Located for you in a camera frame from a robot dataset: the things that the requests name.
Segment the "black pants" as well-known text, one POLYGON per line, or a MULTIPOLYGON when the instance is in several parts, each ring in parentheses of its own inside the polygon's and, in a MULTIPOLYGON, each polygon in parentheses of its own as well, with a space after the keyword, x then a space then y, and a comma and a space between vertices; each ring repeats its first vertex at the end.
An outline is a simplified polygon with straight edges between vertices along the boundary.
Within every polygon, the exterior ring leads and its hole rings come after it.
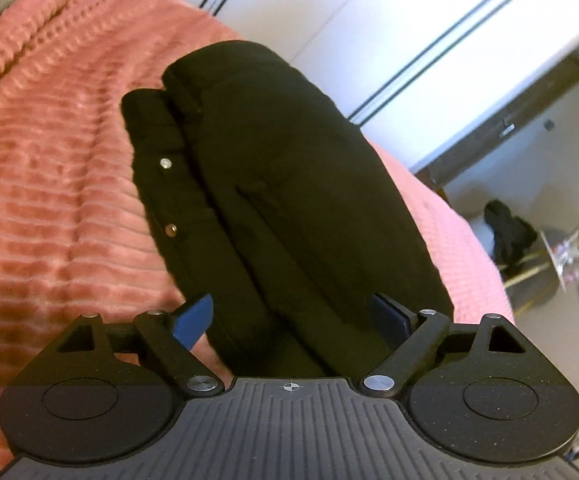
POLYGON ((237 376, 360 379, 396 347, 373 299, 451 315, 419 228, 370 143, 261 44, 183 56, 121 111, 149 229, 237 376))

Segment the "black clothes pile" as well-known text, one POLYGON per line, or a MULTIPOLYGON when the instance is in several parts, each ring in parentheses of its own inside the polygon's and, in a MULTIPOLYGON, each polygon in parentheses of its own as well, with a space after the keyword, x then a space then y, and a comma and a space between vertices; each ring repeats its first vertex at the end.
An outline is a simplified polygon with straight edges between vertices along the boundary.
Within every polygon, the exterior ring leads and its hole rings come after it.
POLYGON ((538 232, 521 217, 512 214, 501 200, 491 200, 483 211, 483 219, 492 230, 495 247, 493 261, 499 266, 513 266, 536 243, 538 232))

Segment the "pink ribbed bed blanket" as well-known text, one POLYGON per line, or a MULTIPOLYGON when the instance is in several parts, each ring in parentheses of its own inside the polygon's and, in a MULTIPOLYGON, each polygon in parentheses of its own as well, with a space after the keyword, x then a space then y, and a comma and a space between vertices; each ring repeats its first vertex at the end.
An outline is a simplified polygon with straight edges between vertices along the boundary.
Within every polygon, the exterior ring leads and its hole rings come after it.
MULTIPOLYGON (((161 89, 183 56, 233 40, 181 0, 14 0, 1 13, 0 396, 78 316, 129 322, 192 298, 149 229, 121 102, 161 89)), ((454 307, 448 316, 510 315, 499 272, 467 222, 367 142, 437 266, 454 307)), ((194 353, 223 380, 237 376, 207 334, 194 353)), ((0 470, 11 458, 0 428, 0 470)))

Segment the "dark wooden door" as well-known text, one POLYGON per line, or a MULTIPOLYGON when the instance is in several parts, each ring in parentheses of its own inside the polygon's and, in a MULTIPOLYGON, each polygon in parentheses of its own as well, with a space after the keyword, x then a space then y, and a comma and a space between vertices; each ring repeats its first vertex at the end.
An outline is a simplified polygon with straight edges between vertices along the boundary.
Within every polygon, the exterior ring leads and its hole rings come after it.
POLYGON ((415 177, 440 190, 463 171, 509 140, 579 82, 579 55, 556 64, 519 96, 504 105, 462 140, 448 148, 415 177))

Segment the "white wardrobe with black stripes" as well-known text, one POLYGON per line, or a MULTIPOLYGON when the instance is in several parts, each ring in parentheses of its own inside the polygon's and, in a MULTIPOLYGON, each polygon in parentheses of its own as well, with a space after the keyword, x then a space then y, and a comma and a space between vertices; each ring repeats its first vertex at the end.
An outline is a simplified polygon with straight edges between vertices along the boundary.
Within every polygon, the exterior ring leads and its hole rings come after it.
POLYGON ((419 170, 579 46, 579 0, 187 0, 419 170))

